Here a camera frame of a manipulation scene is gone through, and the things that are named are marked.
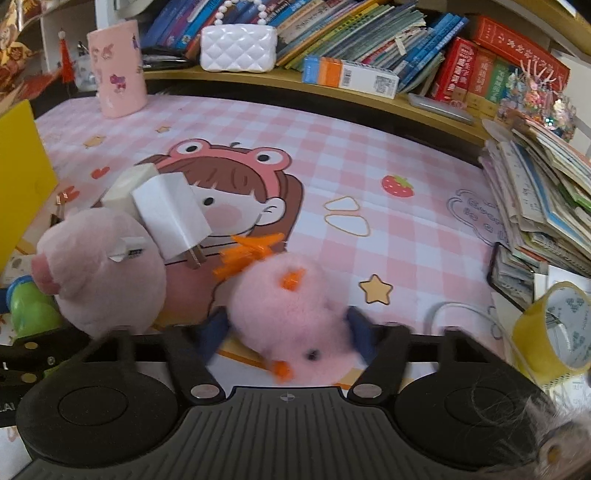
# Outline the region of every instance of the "pink checkered desk mat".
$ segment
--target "pink checkered desk mat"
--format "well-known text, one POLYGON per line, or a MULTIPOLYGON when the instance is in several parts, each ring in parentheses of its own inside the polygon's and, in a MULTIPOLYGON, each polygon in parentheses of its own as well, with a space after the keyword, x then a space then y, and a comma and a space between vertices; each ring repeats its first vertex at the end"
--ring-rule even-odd
MULTIPOLYGON (((437 303, 483 309, 492 304, 485 276, 499 235, 496 208, 481 170, 449 155, 325 116, 199 97, 152 96, 142 111, 121 119, 104 118, 95 98, 73 99, 39 118, 37 127, 60 178, 56 191, 74 197, 68 208, 93 205, 124 169, 166 155, 185 140, 205 140, 220 158, 225 150, 215 145, 272 148, 291 158, 285 174, 303 187, 301 207, 287 226, 287 249, 324 266, 335 300, 358 306, 375 322, 400 322, 417 333, 423 333, 424 319, 437 303), (388 176, 406 182, 384 180, 388 176), (392 285, 389 304, 366 302, 359 283, 373 275, 392 285)), ((52 199, 25 236, 33 245, 47 228, 52 199)), ((213 300, 223 304, 225 298, 213 300)), ((200 308, 196 317, 206 313, 200 308)), ((477 315, 449 310, 434 332, 445 325, 464 328, 502 354, 500 335, 477 315)), ((2 327, 1 339, 8 341, 8 328, 2 327)), ((224 388, 272 385, 255 363, 236 358, 217 356, 212 363, 224 388)), ((8 450, 18 443, 14 437, 10 429, 0 432, 2 459, 20 458, 8 450)), ((7 468, 2 463, 0 480, 16 468, 14 462, 7 468)))

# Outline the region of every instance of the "yellow board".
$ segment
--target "yellow board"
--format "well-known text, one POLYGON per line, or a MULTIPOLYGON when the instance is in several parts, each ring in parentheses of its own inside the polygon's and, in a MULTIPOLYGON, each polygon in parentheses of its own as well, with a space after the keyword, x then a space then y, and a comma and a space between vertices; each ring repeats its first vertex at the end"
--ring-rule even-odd
POLYGON ((37 212, 57 186, 57 177, 29 102, 0 117, 0 271, 37 212))

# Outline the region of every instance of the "pink fluffy plush chick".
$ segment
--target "pink fluffy plush chick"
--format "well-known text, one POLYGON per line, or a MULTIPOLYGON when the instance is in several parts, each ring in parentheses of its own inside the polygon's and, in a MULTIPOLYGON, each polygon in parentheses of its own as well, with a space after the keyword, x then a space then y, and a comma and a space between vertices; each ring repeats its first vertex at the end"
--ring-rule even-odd
POLYGON ((355 362, 345 306, 328 299, 324 271, 309 258, 286 252, 253 263, 228 312, 242 343, 264 357, 279 383, 331 385, 355 362))

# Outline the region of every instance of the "packing tape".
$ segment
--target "packing tape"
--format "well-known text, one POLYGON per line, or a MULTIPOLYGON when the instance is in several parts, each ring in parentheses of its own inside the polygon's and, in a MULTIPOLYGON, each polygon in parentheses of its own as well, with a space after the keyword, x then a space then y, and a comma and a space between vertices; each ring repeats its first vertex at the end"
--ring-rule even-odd
MULTIPOLYGON (((591 303, 571 282, 557 283, 517 320, 513 342, 538 385, 580 375, 591 367, 591 303)), ((517 361, 519 370, 528 370, 517 361)))

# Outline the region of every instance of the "pink plush toy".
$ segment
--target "pink plush toy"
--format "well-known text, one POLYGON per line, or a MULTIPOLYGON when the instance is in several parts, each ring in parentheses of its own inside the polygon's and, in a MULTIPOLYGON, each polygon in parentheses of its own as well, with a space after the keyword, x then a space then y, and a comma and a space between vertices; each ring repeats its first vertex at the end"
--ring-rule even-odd
POLYGON ((144 333, 164 304, 158 247, 117 210, 83 210, 51 227, 39 240, 32 270, 39 290, 55 295, 62 315, 94 338, 123 326, 144 333))
POLYGON ((345 306, 328 299, 324 271, 309 258, 283 253, 254 262, 238 279, 228 313, 279 382, 331 385, 354 364, 345 306))

